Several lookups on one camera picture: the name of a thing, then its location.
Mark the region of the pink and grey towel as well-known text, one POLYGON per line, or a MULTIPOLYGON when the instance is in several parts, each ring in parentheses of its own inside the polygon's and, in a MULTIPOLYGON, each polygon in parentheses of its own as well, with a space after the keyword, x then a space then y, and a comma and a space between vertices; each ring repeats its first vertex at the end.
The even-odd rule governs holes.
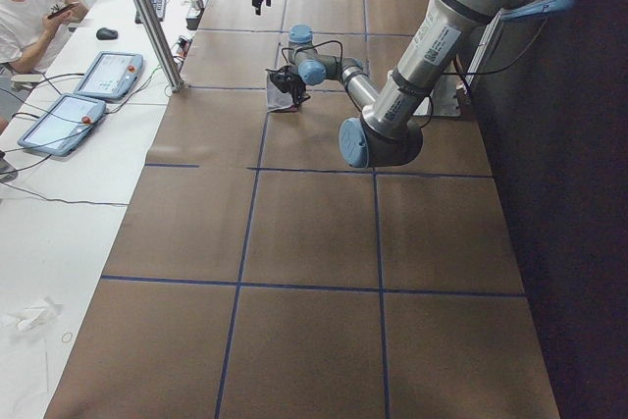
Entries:
POLYGON ((291 113, 297 109, 292 107, 292 97, 281 93, 267 76, 266 81, 266 110, 268 113, 291 113))

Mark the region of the black tray on table edge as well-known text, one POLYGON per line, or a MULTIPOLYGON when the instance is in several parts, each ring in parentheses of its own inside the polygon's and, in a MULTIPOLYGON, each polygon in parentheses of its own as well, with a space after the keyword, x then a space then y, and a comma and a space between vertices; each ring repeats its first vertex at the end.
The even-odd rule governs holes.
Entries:
POLYGON ((190 31, 197 30, 205 12, 209 0, 190 0, 185 17, 186 28, 190 31))

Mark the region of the black computer mouse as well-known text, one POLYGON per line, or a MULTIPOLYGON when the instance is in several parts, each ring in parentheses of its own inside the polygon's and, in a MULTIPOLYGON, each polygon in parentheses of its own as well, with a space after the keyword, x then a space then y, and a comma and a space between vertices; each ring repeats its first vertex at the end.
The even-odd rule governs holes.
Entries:
POLYGON ((96 31, 96 38, 101 41, 116 40, 119 34, 116 30, 107 27, 102 27, 96 31))

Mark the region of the far blue teach pendant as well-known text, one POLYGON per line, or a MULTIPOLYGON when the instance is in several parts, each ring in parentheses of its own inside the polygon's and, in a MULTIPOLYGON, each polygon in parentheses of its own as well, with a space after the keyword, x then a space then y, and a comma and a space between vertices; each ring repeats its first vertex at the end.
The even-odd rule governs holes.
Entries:
POLYGON ((140 54, 101 51, 82 76, 74 94, 102 100, 122 99, 138 79, 143 63, 140 54))

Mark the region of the blue teach pendant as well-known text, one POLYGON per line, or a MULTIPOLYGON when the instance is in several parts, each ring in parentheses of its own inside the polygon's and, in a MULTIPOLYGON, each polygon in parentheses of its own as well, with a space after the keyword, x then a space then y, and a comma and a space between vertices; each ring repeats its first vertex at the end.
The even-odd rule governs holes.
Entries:
POLYGON ((102 100, 122 99, 138 79, 143 63, 140 54, 101 51, 82 76, 74 94, 102 100))
POLYGON ((57 157, 69 155, 104 117, 103 100, 64 93, 18 139, 20 148, 57 157))

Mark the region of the seated person in white shirt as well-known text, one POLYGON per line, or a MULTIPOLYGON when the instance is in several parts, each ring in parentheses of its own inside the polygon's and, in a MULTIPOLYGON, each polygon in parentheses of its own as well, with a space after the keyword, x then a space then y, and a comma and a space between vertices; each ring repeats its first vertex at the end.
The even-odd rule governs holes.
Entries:
POLYGON ((87 13, 80 0, 1 0, 1 64, 15 74, 46 72, 87 13))

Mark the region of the near blue teach pendant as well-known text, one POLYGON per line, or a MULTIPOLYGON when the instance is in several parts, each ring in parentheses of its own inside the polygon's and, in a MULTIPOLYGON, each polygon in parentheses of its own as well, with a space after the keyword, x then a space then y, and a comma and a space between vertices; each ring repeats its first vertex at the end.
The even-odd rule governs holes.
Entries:
POLYGON ((57 157, 69 155, 104 117, 103 100, 64 93, 18 139, 20 148, 57 157))

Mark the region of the crumpled white tissue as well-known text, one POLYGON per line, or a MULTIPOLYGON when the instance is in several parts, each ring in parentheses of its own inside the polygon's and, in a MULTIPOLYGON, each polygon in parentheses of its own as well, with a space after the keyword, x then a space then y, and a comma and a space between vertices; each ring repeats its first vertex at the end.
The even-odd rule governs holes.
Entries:
POLYGON ((1 326, 17 333, 31 332, 47 326, 63 312, 64 305, 51 297, 37 299, 30 306, 1 316, 1 326))

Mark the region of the aluminium frame post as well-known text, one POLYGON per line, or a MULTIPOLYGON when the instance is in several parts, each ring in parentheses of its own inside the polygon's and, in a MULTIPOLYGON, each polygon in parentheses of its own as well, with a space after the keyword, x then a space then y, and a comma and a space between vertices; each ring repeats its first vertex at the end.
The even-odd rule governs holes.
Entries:
POLYGON ((159 65, 164 72, 169 87, 174 93, 183 88, 183 79, 173 58, 169 43, 162 30, 150 0, 133 0, 140 13, 140 19, 156 54, 159 65))

